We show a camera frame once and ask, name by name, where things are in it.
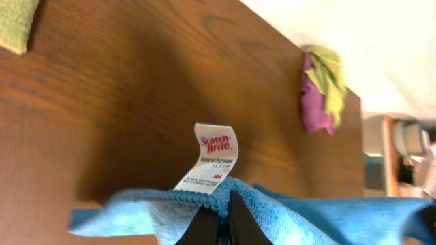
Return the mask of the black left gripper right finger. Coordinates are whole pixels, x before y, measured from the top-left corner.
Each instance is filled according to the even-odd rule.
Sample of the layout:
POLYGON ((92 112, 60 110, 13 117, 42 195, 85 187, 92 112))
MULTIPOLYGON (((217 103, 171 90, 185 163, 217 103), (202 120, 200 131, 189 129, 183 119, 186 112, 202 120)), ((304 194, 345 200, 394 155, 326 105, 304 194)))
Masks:
POLYGON ((230 192, 228 222, 231 245, 273 245, 237 191, 230 192))

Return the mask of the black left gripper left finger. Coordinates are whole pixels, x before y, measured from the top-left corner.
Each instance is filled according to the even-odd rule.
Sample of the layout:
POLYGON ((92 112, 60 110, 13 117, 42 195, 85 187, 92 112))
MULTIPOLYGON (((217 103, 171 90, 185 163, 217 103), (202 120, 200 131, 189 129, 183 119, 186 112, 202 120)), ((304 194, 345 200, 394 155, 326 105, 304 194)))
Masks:
POLYGON ((176 245, 218 245, 219 216, 201 207, 176 245))

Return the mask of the blue microfiber cloth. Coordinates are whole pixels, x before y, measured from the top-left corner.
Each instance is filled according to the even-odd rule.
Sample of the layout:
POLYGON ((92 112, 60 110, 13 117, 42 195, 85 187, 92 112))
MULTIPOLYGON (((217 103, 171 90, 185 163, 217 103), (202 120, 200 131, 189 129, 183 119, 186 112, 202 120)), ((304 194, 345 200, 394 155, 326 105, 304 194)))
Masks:
POLYGON ((196 123, 196 164, 169 191, 125 190, 101 209, 71 213, 69 232, 84 237, 154 235, 175 244, 199 210, 217 222, 220 244, 230 243, 230 207, 240 197, 272 244, 435 243, 435 203, 421 198, 299 199, 230 177, 238 141, 229 126, 196 123))

